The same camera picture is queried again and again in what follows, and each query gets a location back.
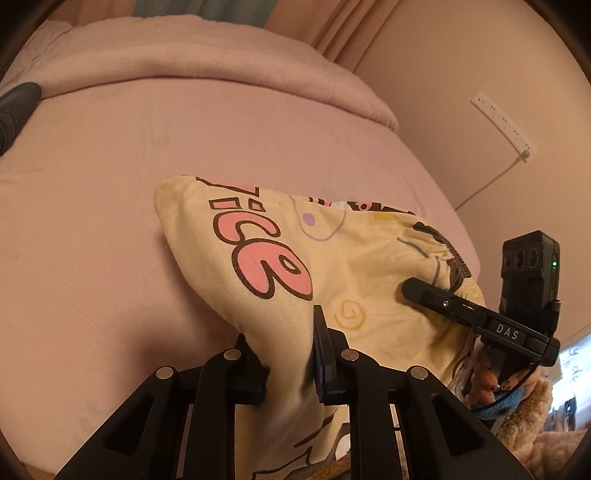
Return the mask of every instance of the metal pin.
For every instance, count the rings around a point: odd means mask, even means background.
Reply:
[[[158,377],[160,380],[166,380],[172,377],[173,374],[174,370],[170,367],[160,367],[158,370],[156,370],[156,377]]]
[[[240,357],[242,356],[242,352],[240,350],[237,350],[235,348],[230,348],[230,350],[226,350],[223,353],[223,357],[226,360],[238,360]]]
[[[429,376],[429,372],[424,367],[412,367],[410,374],[417,380],[425,380]]]
[[[343,358],[343,360],[355,362],[359,358],[359,352],[357,350],[353,350],[352,348],[347,348],[340,353],[340,356]]]

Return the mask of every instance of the electrical outlet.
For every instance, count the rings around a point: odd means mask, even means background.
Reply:
[[[483,92],[478,92],[470,101],[472,105],[478,108],[484,115],[499,129],[505,138],[513,145],[518,153],[523,154],[529,151],[529,157],[524,158],[525,161],[531,158],[535,153],[535,148],[531,141],[520,131],[515,122],[507,116],[507,114],[499,108],[490,98]]]

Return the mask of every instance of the power cord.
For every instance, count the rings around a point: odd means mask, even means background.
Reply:
[[[515,167],[521,160],[526,160],[527,158],[529,158],[530,156],[530,151],[529,150],[524,150],[523,153],[521,153],[519,155],[519,157],[517,157],[517,160],[515,160],[511,165],[509,165],[505,170],[503,170],[501,173],[499,173],[495,178],[493,178],[489,183],[487,183],[486,185],[484,185],[483,187],[481,187],[480,189],[478,189],[477,191],[475,191],[472,195],[470,195],[466,200],[464,200],[462,203],[460,203],[460,205],[458,205],[455,210],[458,211],[460,208],[462,208],[467,202],[469,202],[470,200],[472,200],[476,195],[478,195],[482,190],[484,190],[485,188],[489,187],[490,185],[492,185],[494,182],[496,182],[498,179],[500,179],[505,173],[507,173],[510,169],[512,169],[513,167]]]

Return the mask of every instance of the bed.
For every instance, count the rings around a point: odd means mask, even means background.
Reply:
[[[179,174],[427,219],[477,277],[395,115],[308,45],[192,15],[45,23],[0,85],[43,101],[0,158],[0,428],[57,472],[143,379],[233,345],[154,214]]]

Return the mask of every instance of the wall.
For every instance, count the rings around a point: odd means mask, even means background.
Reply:
[[[453,205],[518,157],[475,93],[518,124],[537,153],[459,209],[480,286],[497,308],[503,241],[540,229],[561,245],[557,336],[591,331],[591,85],[554,30],[522,0],[401,0],[356,73]]]

